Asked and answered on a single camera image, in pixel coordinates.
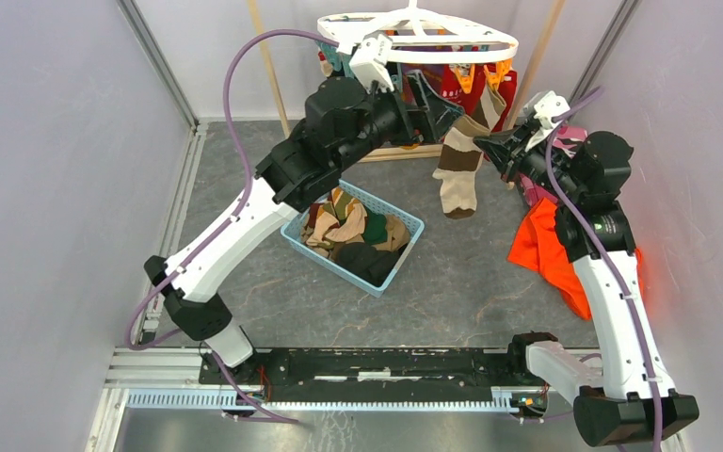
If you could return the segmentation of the red white patterned sock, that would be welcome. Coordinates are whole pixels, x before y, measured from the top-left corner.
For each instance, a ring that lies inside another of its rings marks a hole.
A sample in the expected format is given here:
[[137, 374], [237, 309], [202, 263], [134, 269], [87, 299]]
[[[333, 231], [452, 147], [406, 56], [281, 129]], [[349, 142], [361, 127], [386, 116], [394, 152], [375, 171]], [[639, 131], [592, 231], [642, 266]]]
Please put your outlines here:
[[465, 114], [472, 116], [475, 105], [482, 93], [484, 86], [487, 84], [486, 75], [482, 65], [477, 65], [475, 74], [474, 88], [471, 94], [465, 94], [451, 71], [452, 65], [443, 67], [441, 96], [454, 104], [460, 105]]

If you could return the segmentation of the red santa pattern sock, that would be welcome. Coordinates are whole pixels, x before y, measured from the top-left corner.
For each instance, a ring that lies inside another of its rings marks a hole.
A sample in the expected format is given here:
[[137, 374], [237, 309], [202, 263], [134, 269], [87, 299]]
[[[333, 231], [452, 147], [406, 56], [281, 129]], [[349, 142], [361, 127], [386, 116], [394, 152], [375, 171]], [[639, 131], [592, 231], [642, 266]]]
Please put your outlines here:
[[518, 88], [518, 73], [511, 69], [504, 76], [498, 87], [498, 93], [505, 102], [504, 111], [501, 114], [501, 122], [505, 122], [512, 106], [514, 105], [515, 96]]

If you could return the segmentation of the cream white sock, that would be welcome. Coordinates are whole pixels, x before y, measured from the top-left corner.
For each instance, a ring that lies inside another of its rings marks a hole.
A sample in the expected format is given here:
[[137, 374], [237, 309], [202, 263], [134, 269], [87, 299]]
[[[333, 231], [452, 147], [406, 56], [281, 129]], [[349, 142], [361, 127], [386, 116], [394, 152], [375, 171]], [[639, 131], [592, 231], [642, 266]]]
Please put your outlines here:
[[472, 118], [481, 129], [498, 132], [506, 107], [507, 102], [501, 94], [489, 85], [485, 85], [473, 110]]

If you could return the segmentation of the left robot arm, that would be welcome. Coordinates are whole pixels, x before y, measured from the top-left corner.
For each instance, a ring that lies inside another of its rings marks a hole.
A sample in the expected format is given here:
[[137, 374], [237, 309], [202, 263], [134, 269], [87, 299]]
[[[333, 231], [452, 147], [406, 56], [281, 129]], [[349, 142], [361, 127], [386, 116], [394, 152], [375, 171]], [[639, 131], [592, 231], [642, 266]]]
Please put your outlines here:
[[247, 177], [235, 201], [189, 245], [144, 270], [173, 323], [211, 348], [235, 383], [258, 371], [254, 347], [217, 290], [269, 235], [339, 185], [345, 170], [390, 143], [437, 142], [464, 110], [441, 97], [419, 71], [406, 75], [406, 103], [377, 83], [332, 77], [305, 101], [305, 117]]

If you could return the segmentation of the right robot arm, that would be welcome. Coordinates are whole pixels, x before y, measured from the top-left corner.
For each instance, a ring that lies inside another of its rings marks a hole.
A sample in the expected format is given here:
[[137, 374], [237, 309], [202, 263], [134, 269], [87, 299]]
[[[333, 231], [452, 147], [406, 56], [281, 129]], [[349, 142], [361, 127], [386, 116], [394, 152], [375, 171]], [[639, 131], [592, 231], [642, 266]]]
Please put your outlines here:
[[506, 181], [524, 175], [558, 198], [554, 233], [582, 285], [600, 346], [601, 366], [593, 369], [549, 334], [518, 335], [506, 358], [508, 376], [554, 388], [589, 446], [648, 443], [660, 450], [699, 418], [699, 405], [677, 390], [644, 308], [636, 244], [618, 200], [633, 148], [598, 131], [565, 153], [537, 120], [474, 144]]

